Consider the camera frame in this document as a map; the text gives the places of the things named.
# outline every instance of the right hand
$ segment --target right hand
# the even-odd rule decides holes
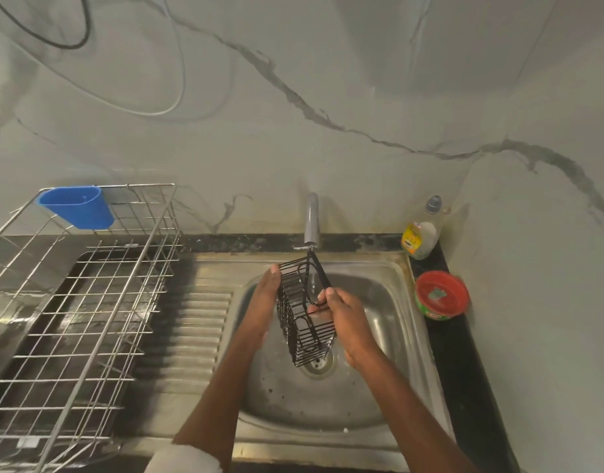
[[[329,287],[320,292],[317,300],[318,303],[328,302],[330,310],[321,311],[311,305],[308,313],[320,311],[320,315],[328,314],[332,318],[344,346],[346,360],[352,367],[357,368],[366,356],[381,352],[359,299],[343,289]]]

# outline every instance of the white cable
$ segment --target white cable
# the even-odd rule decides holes
[[[30,53],[30,51],[28,51],[25,47],[23,47],[22,45],[20,45],[14,39],[12,39],[12,38],[9,38],[9,39],[10,39],[11,43],[13,43],[13,45],[15,45],[16,47],[18,47],[25,54],[27,54],[32,60],[34,60],[36,63],[40,64],[41,66],[43,66],[45,69],[51,71],[54,75],[58,76],[59,78],[61,78],[65,82],[67,82],[70,85],[72,85],[72,87],[74,87],[79,93],[85,94],[86,96],[89,96],[93,100],[100,101],[101,103],[106,104],[107,106],[110,106],[110,107],[115,108],[115,109],[120,110],[120,111],[124,111],[125,113],[131,113],[131,114],[138,115],[138,116],[160,116],[160,115],[164,115],[164,114],[170,113],[177,106],[179,106],[180,102],[182,101],[182,99],[184,97],[184,92],[186,91],[186,63],[184,61],[183,51],[181,49],[180,37],[179,37],[179,34],[177,32],[177,27],[175,26],[175,23],[173,22],[173,17],[171,16],[171,10],[168,7],[168,1],[167,0],[162,0],[162,9],[164,10],[164,14],[166,15],[166,18],[168,19],[168,21],[169,21],[169,23],[171,25],[171,29],[173,31],[173,36],[175,38],[175,43],[176,43],[176,46],[177,46],[177,55],[178,55],[178,58],[179,58],[179,61],[180,61],[180,68],[181,68],[181,82],[180,82],[181,83],[181,88],[180,88],[179,96],[177,96],[177,99],[171,105],[171,107],[169,107],[169,108],[167,108],[165,110],[161,110],[161,111],[137,111],[137,110],[132,110],[132,109],[129,109],[129,108],[125,108],[124,106],[120,106],[119,104],[115,104],[114,102],[111,102],[111,101],[109,101],[109,100],[107,100],[105,98],[102,98],[101,96],[99,96],[97,94],[93,94],[91,91],[88,91],[86,88],[82,87],[81,85],[77,84],[76,82],[72,81],[71,79],[65,77],[60,72],[58,72],[58,71],[54,70],[53,68],[51,68],[50,66],[48,66],[46,63],[44,63],[43,61],[41,61],[34,54]]]

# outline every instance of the left hand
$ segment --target left hand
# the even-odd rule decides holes
[[[239,330],[257,342],[260,348],[265,341],[274,317],[275,297],[280,287],[280,268],[277,264],[263,274],[251,296],[250,305]]]

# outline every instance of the dish soap bottle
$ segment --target dish soap bottle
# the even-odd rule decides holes
[[[401,246],[416,260],[427,257],[438,242],[440,229],[445,220],[441,212],[442,198],[433,195],[427,199],[424,210],[419,211],[401,238]]]

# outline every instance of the white cloth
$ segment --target white cloth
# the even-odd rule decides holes
[[[221,465],[194,446],[168,445],[153,455],[144,473],[221,473]]]

